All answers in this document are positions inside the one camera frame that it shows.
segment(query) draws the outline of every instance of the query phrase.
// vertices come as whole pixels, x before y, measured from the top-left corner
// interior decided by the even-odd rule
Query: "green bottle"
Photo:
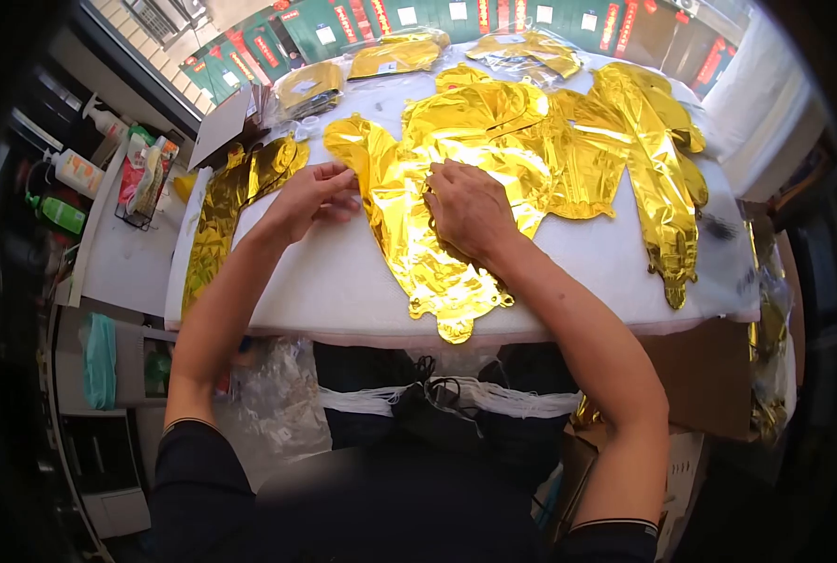
[[[54,197],[31,196],[24,200],[36,210],[36,216],[54,231],[61,231],[70,237],[80,236],[86,223],[86,213]]]

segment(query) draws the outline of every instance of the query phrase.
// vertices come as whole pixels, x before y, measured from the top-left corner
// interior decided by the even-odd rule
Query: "cardboard box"
[[[669,421],[746,441],[750,429],[747,324],[710,319],[685,332],[639,338],[669,399]]]
[[[657,523],[659,538],[656,544],[656,559],[665,555],[673,536],[680,537],[683,533],[683,524],[686,523],[685,516],[691,506],[703,452],[703,433],[687,432],[674,426],[670,432],[672,435],[665,496]],[[602,423],[594,424],[574,436],[568,433],[564,435],[562,480],[553,510],[559,518],[551,519],[545,530],[545,538],[549,543],[555,542],[570,530],[594,462],[606,441],[606,425]]]

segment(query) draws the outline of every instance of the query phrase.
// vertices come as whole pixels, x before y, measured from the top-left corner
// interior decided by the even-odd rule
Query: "spray bottle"
[[[130,128],[108,110],[97,110],[97,104],[101,104],[101,102],[97,99],[96,93],[94,92],[93,97],[89,99],[89,102],[86,102],[86,106],[83,108],[83,117],[85,119],[87,117],[92,118],[96,124],[96,129],[100,133],[120,143],[127,136]]]

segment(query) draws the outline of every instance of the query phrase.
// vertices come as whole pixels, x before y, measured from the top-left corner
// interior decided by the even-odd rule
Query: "white foam sheet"
[[[497,75],[458,53],[448,63],[454,66],[458,61]],[[587,55],[585,62],[587,68],[597,68],[611,61],[614,60]],[[347,92],[341,105],[319,116],[321,128],[358,112],[399,139],[400,115],[406,99],[433,95],[434,76],[434,73],[415,73],[357,84],[354,91]],[[582,71],[566,86],[586,93],[592,84],[591,74]],[[673,82],[674,89],[679,90],[676,97],[696,101],[687,86]],[[309,148],[309,164],[332,160],[320,138],[310,140]],[[728,315],[738,321],[759,318],[757,286],[752,276],[753,254],[728,180],[715,161],[698,157],[695,162],[709,189],[704,217],[729,225],[733,238],[719,240],[701,223],[699,282],[688,283],[687,303],[678,311],[666,303],[660,276],[647,273],[637,204],[627,170],[613,202],[615,219],[601,215],[586,221],[569,221],[548,215],[537,230],[534,239],[537,245],[636,333],[683,331],[718,315]],[[207,176],[208,173],[200,174],[194,186],[177,239],[165,306],[165,322],[170,328],[179,327],[189,252]],[[234,233],[234,245],[253,228],[274,197],[276,194],[263,197],[242,213]],[[415,320],[407,311],[406,294],[387,268],[368,221],[360,213],[346,224],[313,227],[303,241],[284,253],[256,305],[250,328],[253,333],[295,333],[320,342],[345,345],[382,348],[445,345],[437,334],[433,315],[426,313]],[[546,338],[544,327],[518,300],[512,307],[498,307],[476,319],[469,344],[486,346]]]

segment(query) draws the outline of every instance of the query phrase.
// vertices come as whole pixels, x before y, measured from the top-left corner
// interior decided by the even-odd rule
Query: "hand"
[[[316,220],[346,222],[359,210],[359,203],[344,193],[347,189],[358,190],[359,181],[345,165],[304,167],[290,176],[260,222],[278,228],[288,244],[299,242]]]
[[[431,164],[431,172],[424,202],[434,216],[437,236],[490,267],[491,254],[522,236],[506,188],[480,168],[454,160]]]

